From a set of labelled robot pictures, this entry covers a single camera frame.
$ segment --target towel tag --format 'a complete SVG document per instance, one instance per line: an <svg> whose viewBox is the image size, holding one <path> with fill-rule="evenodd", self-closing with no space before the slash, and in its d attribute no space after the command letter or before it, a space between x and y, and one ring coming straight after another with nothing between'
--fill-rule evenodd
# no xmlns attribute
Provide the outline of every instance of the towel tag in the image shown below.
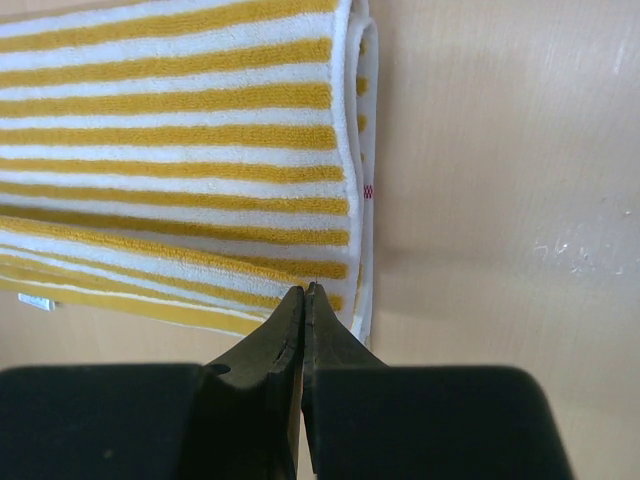
<svg viewBox="0 0 640 480"><path fill-rule="evenodd" d="M19 293L18 300L32 307L46 310L47 312L53 312L56 309L56 302L44 297L34 297L33 295L27 295L26 293Z"/></svg>

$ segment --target towel fold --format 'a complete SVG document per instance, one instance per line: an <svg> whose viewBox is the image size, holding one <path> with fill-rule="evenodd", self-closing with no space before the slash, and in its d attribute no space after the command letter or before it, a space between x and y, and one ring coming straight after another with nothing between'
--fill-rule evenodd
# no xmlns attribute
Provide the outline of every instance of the towel fold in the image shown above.
<svg viewBox="0 0 640 480"><path fill-rule="evenodd" d="M317 279L364 341L376 88L364 0L0 25L0 288L244 335Z"/></svg>

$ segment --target folded towel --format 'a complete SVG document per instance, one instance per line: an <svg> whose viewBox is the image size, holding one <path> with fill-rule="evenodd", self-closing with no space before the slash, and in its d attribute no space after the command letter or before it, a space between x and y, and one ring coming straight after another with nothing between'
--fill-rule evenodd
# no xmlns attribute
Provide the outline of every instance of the folded towel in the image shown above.
<svg viewBox="0 0 640 480"><path fill-rule="evenodd" d="M0 287L248 334L317 279L364 340L376 81L366 0L0 25Z"/></svg>

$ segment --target towel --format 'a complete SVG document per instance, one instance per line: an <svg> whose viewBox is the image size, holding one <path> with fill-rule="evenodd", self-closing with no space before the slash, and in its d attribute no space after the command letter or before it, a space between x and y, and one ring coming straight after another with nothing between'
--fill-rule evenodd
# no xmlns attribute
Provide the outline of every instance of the towel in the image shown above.
<svg viewBox="0 0 640 480"><path fill-rule="evenodd" d="M0 288L246 335L317 280L364 341L377 54L364 0L0 25Z"/></svg>

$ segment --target striped towel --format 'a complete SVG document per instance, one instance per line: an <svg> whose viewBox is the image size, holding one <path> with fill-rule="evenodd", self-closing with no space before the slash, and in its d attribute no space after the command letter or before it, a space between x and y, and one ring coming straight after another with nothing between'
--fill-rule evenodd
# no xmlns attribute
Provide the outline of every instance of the striped towel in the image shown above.
<svg viewBox="0 0 640 480"><path fill-rule="evenodd" d="M0 25L0 288L248 334L317 280L371 317L366 0Z"/></svg>

